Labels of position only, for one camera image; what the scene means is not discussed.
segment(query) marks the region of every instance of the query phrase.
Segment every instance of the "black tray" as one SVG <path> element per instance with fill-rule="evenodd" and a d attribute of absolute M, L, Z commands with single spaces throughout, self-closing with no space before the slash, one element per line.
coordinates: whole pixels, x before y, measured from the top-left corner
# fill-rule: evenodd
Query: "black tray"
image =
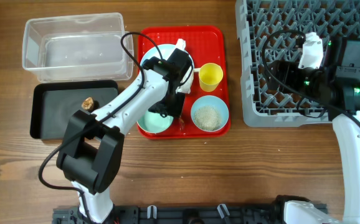
<path fill-rule="evenodd" d="M 45 83 L 33 93 L 30 134 L 34 139 L 62 139 L 69 118 L 82 110 L 83 101 L 92 97 L 97 108 L 111 102 L 118 95 L 118 84 L 113 80 Z"/>

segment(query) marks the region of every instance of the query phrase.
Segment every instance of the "dish rack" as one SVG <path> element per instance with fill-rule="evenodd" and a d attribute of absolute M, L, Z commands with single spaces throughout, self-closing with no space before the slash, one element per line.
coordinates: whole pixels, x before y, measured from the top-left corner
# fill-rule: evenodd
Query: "dish rack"
<path fill-rule="evenodd" d="M 270 34 L 281 29 L 316 32 L 323 46 L 330 36 L 360 38 L 360 0 L 237 0 L 235 3 L 237 37 L 242 54 L 242 110 L 244 121 L 252 127 L 298 127 L 303 124 L 329 123 L 325 113 L 307 118 L 296 110 L 301 97 L 270 91 L 262 75 L 261 50 Z M 290 34 L 275 37 L 266 51 L 267 62 L 297 62 L 301 54 Z M 318 116 L 323 110 L 306 99 L 301 102 L 305 114 Z"/>

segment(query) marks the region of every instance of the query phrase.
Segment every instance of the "brown food item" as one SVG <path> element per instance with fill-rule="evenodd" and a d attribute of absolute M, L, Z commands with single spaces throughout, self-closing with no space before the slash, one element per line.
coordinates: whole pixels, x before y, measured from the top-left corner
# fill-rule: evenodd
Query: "brown food item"
<path fill-rule="evenodd" d="M 92 112 L 94 109 L 94 99 L 91 97 L 88 97 L 85 101 L 83 101 L 82 108 L 89 112 Z"/>

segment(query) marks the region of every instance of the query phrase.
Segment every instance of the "clear plastic bin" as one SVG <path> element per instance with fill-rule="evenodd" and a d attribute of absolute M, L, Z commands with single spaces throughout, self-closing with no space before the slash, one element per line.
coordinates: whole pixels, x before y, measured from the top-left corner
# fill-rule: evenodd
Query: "clear plastic bin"
<path fill-rule="evenodd" d="M 120 45 L 120 13 L 31 19 L 25 26 L 22 66 L 40 82 L 128 80 L 133 61 Z M 125 47 L 133 54 L 133 39 Z"/>

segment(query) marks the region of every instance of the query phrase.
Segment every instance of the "wood grain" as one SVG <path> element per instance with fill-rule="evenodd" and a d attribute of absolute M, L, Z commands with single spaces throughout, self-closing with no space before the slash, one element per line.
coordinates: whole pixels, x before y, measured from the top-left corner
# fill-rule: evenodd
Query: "wood grain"
<path fill-rule="evenodd" d="M 75 192 L 50 190 L 37 180 L 40 163 L 59 142 L 29 136 L 33 89 L 39 82 L 21 66 L 25 23 L 104 12 L 122 13 L 126 30 L 132 31 L 217 26 L 225 39 L 232 118 L 231 130 L 217 139 L 150 141 L 133 127 L 111 185 L 115 204 L 262 203 L 290 194 L 327 203 L 331 215 L 342 217 L 341 158 L 330 125 L 250 128 L 243 121 L 235 1 L 0 2 L 0 223 L 50 223 L 53 208 L 78 204 Z M 45 171 L 51 183 L 69 184 L 54 162 Z"/>

